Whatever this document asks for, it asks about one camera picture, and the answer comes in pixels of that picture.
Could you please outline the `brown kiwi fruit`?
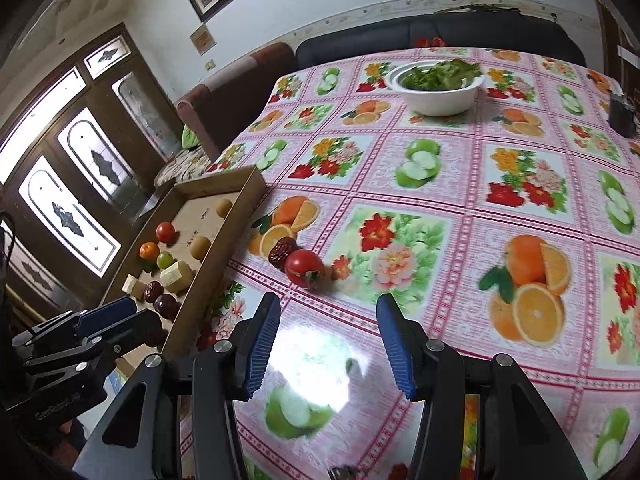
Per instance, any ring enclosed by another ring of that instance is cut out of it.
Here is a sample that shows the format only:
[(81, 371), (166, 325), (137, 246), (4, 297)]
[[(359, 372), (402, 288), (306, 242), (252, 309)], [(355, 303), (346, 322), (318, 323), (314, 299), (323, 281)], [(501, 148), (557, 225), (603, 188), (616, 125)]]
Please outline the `brown kiwi fruit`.
[(191, 256), (198, 261), (202, 261), (211, 244), (212, 242), (205, 236), (194, 236), (189, 248)]

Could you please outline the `floral fruit print tablecloth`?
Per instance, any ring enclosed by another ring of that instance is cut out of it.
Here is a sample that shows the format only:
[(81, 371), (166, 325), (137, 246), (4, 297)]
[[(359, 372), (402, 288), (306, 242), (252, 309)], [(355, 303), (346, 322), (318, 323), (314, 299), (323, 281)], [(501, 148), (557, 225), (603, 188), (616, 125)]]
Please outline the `floral fruit print tablecloth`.
[[(385, 76), (462, 58), (469, 110), (406, 109)], [(392, 294), (461, 353), (514, 357), (591, 479), (639, 435), (639, 147), (608, 125), (618, 83), (524, 52), (427, 48), (283, 76), (212, 163), (254, 166), (268, 191), (224, 276), (227, 337), (275, 292), (283, 314), (262, 388), (236, 420), (253, 479), (322, 479), (352, 465), (408, 472), (420, 405), (397, 389), (375, 325)], [(290, 236), (326, 266), (293, 284), (268, 255)]]

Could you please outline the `cardboard tray box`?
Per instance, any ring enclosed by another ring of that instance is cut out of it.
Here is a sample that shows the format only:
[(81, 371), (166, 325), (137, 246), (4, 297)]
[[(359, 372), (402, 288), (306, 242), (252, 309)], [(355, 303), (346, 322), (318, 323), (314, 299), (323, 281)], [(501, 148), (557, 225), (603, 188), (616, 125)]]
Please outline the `cardboard tray box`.
[[(177, 261), (187, 263), (194, 271), (195, 278), (188, 289), (176, 295), (180, 310), (175, 321), (162, 321), (168, 336), (160, 353), (167, 359), (187, 354), (198, 336), (207, 305), (218, 289), (229, 258), (239, 246), (250, 217), (266, 189), (262, 173), (254, 166), (208, 174), (171, 185), (168, 193), (151, 211), (148, 220), (142, 224), (137, 238), (122, 259), (102, 298), (104, 304), (124, 294), (122, 284), (128, 274), (145, 284), (160, 279), (159, 270), (152, 273), (143, 270), (138, 250), (141, 244), (155, 240), (155, 229), (160, 222), (171, 222), (177, 231), (176, 239), (171, 246), (161, 244), (160, 248), (170, 252)], [(228, 198), (233, 203), (225, 219), (219, 218), (215, 211), (216, 201), (220, 198)], [(189, 250), (191, 240), (197, 235), (205, 236), (212, 242), (202, 261), (194, 259)]]

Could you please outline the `small dark red jujube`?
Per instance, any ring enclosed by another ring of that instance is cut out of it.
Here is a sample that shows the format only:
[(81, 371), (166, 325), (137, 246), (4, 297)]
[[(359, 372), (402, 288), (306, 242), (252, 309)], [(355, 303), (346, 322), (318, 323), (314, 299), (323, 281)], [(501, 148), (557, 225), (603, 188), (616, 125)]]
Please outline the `small dark red jujube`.
[(163, 285), (159, 281), (150, 281), (143, 289), (142, 299), (147, 304), (154, 304), (164, 293)]

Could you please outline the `red tomato upper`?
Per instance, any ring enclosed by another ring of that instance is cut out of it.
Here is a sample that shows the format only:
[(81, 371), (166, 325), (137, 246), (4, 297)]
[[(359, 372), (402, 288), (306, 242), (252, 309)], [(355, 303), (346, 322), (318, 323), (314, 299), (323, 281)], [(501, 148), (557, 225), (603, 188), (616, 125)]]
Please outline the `red tomato upper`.
[(285, 260), (284, 272), (295, 285), (306, 289), (317, 287), (326, 277), (326, 266), (317, 254), (297, 249)]

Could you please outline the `small brown longan fruit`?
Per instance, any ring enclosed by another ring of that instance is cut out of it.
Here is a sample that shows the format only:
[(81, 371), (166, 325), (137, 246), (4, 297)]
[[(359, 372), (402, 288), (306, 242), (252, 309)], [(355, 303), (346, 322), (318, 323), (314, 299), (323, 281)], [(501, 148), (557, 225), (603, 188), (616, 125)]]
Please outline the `small brown longan fruit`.
[(231, 208), (233, 206), (232, 200), (229, 200), (228, 198), (220, 198), (219, 200), (216, 201), (216, 205), (215, 205), (215, 211), (216, 211), (216, 215), (219, 218), (227, 218), (228, 213), (230, 212)]

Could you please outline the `black leather sofa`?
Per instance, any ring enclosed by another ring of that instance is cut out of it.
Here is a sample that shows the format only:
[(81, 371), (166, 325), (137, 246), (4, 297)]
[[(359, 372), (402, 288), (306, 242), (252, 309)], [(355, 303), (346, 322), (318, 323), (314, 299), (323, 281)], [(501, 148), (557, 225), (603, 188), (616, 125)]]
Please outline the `black leather sofa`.
[(552, 21), (512, 10), (454, 12), (394, 18), (303, 41), (300, 68), (365, 54), (427, 47), (514, 50), (584, 66), (578, 45)]

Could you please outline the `red tomato lower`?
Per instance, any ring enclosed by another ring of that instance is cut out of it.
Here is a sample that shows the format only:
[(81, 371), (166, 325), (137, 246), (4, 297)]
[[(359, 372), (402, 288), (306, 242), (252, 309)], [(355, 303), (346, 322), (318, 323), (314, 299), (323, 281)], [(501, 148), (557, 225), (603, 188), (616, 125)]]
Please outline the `red tomato lower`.
[(176, 229), (171, 222), (163, 221), (156, 226), (155, 236), (160, 243), (171, 245), (176, 238)]

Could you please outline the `dried red date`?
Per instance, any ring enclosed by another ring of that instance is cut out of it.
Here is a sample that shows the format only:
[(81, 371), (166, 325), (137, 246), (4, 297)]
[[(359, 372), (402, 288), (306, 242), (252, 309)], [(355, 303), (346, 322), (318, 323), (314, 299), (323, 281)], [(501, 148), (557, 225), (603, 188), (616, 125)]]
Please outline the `dried red date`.
[(292, 252), (298, 249), (296, 240), (293, 237), (285, 236), (280, 238), (273, 248), (270, 249), (268, 261), (281, 272), (284, 271), (286, 259)]

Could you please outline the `red tomato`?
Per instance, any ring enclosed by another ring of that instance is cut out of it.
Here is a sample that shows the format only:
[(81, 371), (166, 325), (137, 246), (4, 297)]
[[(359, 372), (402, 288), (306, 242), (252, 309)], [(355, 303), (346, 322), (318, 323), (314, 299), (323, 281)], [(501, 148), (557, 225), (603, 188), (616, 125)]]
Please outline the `red tomato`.
[(176, 229), (171, 222), (163, 221), (156, 226), (155, 236), (160, 243), (171, 245), (176, 238)]
[(295, 285), (306, 289), (317, 287), (326, 277), (326, 266), (317, 254), (297, 249), (285, 260), (284, 272)]

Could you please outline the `black cylindrical container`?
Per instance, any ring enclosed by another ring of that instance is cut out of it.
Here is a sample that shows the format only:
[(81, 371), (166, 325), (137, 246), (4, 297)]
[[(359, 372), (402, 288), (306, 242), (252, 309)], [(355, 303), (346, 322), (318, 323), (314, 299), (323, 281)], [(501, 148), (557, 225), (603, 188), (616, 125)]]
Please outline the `black cylindrical container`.
[(610, 111), (608, 112), (608, 124), (610, 127), (626, 139), (631, 139), (637, 134), (634, 122), (636, 109), (623, 94), (610, 94)]

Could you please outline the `dark purple plum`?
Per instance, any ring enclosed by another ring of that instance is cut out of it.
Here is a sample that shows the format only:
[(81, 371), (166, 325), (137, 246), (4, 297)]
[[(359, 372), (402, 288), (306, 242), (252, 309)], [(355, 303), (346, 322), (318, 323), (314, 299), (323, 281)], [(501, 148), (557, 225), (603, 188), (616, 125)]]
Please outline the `dark purple plum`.
[(153, 304), (156, 312), (166, 320), (174, 322), (175, 318), (180, 310), (180, 304), (178, 300), (171, 294), (161, 294), (158, 296)]

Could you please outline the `patterned cushioned seat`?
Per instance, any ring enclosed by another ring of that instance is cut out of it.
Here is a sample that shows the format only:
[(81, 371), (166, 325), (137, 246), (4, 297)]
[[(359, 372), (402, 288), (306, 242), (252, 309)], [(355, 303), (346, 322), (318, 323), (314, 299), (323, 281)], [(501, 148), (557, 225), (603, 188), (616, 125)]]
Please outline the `patterned cushioned seat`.
[(205, 174), (212, 164), (201, 146), (182, 150), (158, 172), (154, 185), (159, 188), (166, 182), (176, 183), (197, 179)]

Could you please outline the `green grape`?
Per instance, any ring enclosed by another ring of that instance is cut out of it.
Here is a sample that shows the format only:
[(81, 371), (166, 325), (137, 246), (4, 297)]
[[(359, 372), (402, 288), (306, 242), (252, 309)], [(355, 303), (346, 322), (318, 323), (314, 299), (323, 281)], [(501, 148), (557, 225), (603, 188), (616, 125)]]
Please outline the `green grape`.
[(170, 252), (160, 252), (156, 257), (156, 266), (160, 270), (169, 268), (175, 262), (175, 258)]

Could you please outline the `green cloth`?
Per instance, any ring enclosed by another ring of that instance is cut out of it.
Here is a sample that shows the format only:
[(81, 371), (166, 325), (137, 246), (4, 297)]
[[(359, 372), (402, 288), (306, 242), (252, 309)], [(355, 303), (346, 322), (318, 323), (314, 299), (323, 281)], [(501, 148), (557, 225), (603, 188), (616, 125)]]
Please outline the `green cloth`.
[(196, 133), (187, 125), (184, 125), (181, 133), (181, 146), (184, 150), (198, 148), (201, 142)]

